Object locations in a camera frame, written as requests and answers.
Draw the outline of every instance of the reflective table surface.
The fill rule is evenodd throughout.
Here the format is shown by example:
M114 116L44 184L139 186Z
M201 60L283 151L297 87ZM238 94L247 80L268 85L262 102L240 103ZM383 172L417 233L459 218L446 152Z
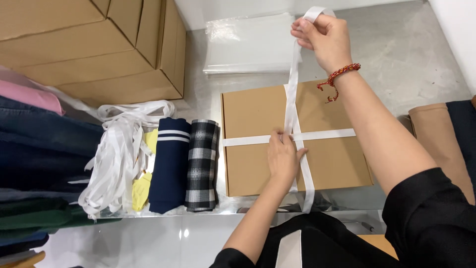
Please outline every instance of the reflective table surface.
M347 20L354 62L384 105L409 128L408 110L431 103L471 97L461 71L428 2L412 1L336 11ZM206 76L202 69L207 51L204 30L187 33L185 92L173 101L175 117L211 119L221 125L220 93L286 84L288 73L246 73ZM325 79L313 52L302 50L300 82ZM191 213L184 206L164 214L103 210L98 218L156 217L245 213L257 196L227 197L221 137L218 145L217 207L211 212ZM382 209L385 194L378 184L316 191L315 210ZM282 206L298 211L301 193L288 194Z

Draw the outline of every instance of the black shirt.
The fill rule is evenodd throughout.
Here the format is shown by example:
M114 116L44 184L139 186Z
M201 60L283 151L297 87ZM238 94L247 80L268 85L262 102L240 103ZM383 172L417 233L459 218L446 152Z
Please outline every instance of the black shirt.
M303 267L476 267L476 208L441 168L402 181L388 194L385 237L400 261L348 231L339 220L315 212L269 230L254 265L233 248L212 268L274 267L281 238L301 230Z

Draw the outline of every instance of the yellow paper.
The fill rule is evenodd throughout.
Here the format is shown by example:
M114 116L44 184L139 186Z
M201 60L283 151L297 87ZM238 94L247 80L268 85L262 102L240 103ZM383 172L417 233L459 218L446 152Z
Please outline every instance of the yellow paper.
M147 202L149 196L150 180L152 173L145 173L140 179L135 180L132 184L132 209L141 211Z
M152 132L147 132L144 134L146 144L151 149L151 151L155 154L155 149L157 147L157 136L159 135L159 130L154 129Z

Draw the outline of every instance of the hand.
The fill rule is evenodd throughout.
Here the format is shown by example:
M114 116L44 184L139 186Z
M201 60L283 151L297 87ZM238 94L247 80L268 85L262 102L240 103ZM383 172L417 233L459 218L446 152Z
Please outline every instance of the hand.
M296 153L288 134L279 129L271 132L268 147L268 164L271 171L269 183L282 187L287 193L298 173L299 161L306 152L307 148L302 148Z
M314 50L317 62L327 75L352 64L350 38L347 22L321 14L313 23L303 18L291 25L291 34L298 38L297 43Z

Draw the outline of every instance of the red braided bracelet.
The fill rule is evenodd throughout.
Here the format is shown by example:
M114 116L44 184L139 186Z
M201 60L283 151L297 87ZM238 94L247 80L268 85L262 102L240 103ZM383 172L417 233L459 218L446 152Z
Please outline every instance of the red braided bracelet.
M324 89L322 88L322 85L325 85L325 84L333 86L336 89L336 96L332 99L330 97L327 97L328 102L326 102L326 103L335 102L337 100L337 98L339 97L339 91L337 91L336 86L334 86L334 79L338 75L343 74L347 71L351 71L351 70L356 70L357 71L358 69L360 69L360 63L354 63L354 64L351 64L351 65L347 65L346 67L344 67L342 69L339 69L339 70L335 71L333 74L331 74L329 76L329 78L327 79L327 81L317 85L317 88L320 89L321 91L324 91Z

